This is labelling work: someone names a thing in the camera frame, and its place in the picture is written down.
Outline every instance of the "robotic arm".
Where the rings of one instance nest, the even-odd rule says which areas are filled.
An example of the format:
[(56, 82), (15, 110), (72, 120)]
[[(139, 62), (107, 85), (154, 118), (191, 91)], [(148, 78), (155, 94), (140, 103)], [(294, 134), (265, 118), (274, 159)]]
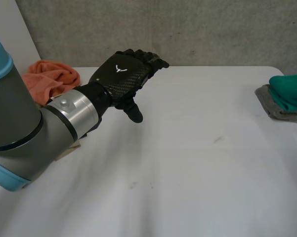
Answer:
[(90, 131), (109, 107), (134, 122), (143, 116), (133, 98), (169, 64), (141, 50), (116, 52), (87, 85), (68, 91), (40, 110), (0, 43), (0, 185), (16, 191)]

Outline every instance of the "white table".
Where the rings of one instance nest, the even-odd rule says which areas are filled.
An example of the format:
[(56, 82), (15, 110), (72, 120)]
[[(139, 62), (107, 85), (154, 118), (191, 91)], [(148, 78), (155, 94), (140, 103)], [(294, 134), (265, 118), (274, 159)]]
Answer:
[(142, 124), (111, 108), (27, 189), (0, 187), (0, 237), (297, 237), (297, 124), (254, 94), (274, 75), (158, 72), (135, 98)]

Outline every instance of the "white wall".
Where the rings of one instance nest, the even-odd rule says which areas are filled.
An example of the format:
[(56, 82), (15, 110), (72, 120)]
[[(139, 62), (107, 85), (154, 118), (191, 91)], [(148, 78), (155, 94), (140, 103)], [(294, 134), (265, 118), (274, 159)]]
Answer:
[(0, 0), (0, 41), (22, 74), (40, 56), (14, 0)]

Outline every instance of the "green cloth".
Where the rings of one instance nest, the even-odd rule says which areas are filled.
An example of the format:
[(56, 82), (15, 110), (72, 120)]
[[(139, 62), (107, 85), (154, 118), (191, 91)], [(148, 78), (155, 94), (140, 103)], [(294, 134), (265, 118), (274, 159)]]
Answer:
[(286, 112), (297, 111), (297, 75), (275, 76), (269, 83), (273, 100)]

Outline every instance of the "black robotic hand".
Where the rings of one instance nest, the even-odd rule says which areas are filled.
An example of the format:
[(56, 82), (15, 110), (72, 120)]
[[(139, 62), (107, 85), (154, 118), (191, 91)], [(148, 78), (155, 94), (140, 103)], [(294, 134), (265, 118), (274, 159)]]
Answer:
[(112, 99), (111, 106), (123, 110), (136, 123), (143, 115), (134, 102), (136, 92), (143, 87), (156, 71), (169, 64), (155, 53), (128, 49), (111, 56), (91, 77), (89, 83), (102, 85)]

